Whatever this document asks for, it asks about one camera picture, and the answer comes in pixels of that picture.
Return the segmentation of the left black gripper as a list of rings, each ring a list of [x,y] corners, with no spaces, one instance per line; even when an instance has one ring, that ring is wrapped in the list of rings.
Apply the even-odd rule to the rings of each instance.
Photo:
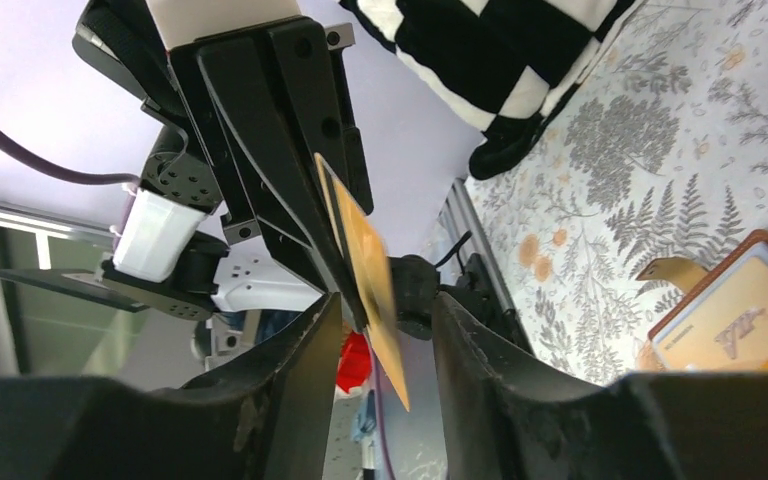
[[[350,23],[324,27],[299,13],[163,43],[144,1],[91,1],[73,46],[87,64],[161,122],[141,186],[211,214],[227,207],[231,242],[258,227],[273,259],[309,285],[339,292],[357,331],[367,318],[332,229],[313,154],[325,157],[362,211],[374,209],[343,52]]]

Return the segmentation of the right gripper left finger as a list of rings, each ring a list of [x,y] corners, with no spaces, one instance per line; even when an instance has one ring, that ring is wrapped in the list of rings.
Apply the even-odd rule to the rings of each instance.
[[[0,377],[0,479],[318,479],[342,300],[177,389]]]

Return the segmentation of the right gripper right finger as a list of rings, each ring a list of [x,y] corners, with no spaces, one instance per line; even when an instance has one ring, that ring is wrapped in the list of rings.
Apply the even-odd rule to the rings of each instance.
[[[768,479],[768,373],[634,373],[594,385],[445,293],[432,332],[452,479]]]

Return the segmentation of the brown leather card holder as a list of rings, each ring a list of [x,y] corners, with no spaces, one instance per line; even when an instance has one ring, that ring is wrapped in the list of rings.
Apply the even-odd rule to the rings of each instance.
[[[768,231],[746,237],[713,269],[684,257],[651,261],[640,281],[680,293],[648,333],[641,370],[768,370]]]

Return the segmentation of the gold VIP card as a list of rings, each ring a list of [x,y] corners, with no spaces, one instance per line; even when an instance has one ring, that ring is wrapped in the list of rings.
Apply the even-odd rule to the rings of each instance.
[[[672,370],[768,370],[768,255],[730,266],[652,343]]]
[[[387,249],[378,231],[370,224],[349,190],[329,168],[325,158],[316,152],[313,159],[340,253],[350,265],[367,318],[365,334],[403,408],[410,411]]]

